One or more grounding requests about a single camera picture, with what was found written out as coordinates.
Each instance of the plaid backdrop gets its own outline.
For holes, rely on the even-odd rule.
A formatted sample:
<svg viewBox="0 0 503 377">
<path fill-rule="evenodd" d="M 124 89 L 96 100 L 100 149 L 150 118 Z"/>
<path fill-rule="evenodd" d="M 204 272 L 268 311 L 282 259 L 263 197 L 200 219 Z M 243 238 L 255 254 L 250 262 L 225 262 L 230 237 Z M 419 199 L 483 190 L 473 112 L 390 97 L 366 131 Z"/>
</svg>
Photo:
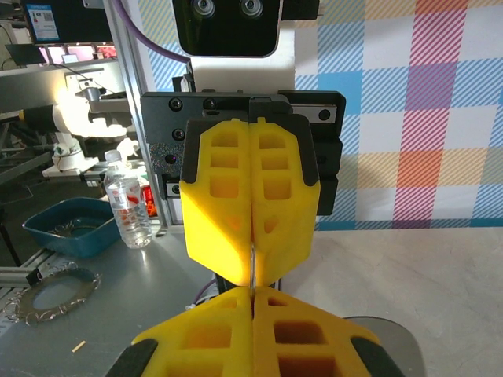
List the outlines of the plaid backdrop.
<svg viewBox="0 0 503 377">
<path fill-rule="evenodd" d="M 145 33 L 181 52 L 169 2 L 138 5 Z M 172 90 L 184 65 L 150 60 Z M 317 229 L 503 225 L 503 0 L 329 0 L 297 23 L 296 88 L 347 99 Z"/>
</svg>

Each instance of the purple cable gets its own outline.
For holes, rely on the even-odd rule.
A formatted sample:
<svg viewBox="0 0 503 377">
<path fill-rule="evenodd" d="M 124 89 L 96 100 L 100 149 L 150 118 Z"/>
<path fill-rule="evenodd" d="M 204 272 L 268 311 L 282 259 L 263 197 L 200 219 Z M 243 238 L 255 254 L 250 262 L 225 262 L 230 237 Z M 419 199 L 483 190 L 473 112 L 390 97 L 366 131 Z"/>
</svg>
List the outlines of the purple cable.
<svg viewBox="0 0 503 377">
<path fill-rule="evenodd" d="M 196 295 L 196 298 L 194 299 L 194 302 L 193 304 L 196 305 L 197 302 L 199 301 L 199 299 L 201 298 L 201 296 L 203 295 L 203 293 L 215 282 L 217 281 L 216 279 L 211 279 L 210 281 L 208 281 L 208 283 L 202 287 L 199 292 L 197 292 L 197 295 Z"/>
<path fill-rule="evenodd" d="M 173 51 L 170 51 L 169 49 L 164 49 L 163 47 L 159 46 L 158 44 L 152 42 L 150 39 L 148 39 L 141 31 L 136 27 L 132 19 L 129 17 L 127 14 L 126 8 L 124 8 L 124 4 L 121 0 L 112 0 L 112 3 L 114 7 L 116 8 L 117 14 L 119 14 L 119 17 L 121 20 L 125 23 L 127 29 L 131 32 L 132 35 L 134 35 L 138 41 L 143 43 L 145 46 L 149 47 L 151 50 L 155 51 L 159 55 L 162 55 L 163 57 L 168 57 L 172 60 L 180 61 L 182 63 L 188 63 L 190 62 L 189 57 L 184 57 L 183 55 L 180 55 L 179 53 L 174 53 Z"/>
</svg>

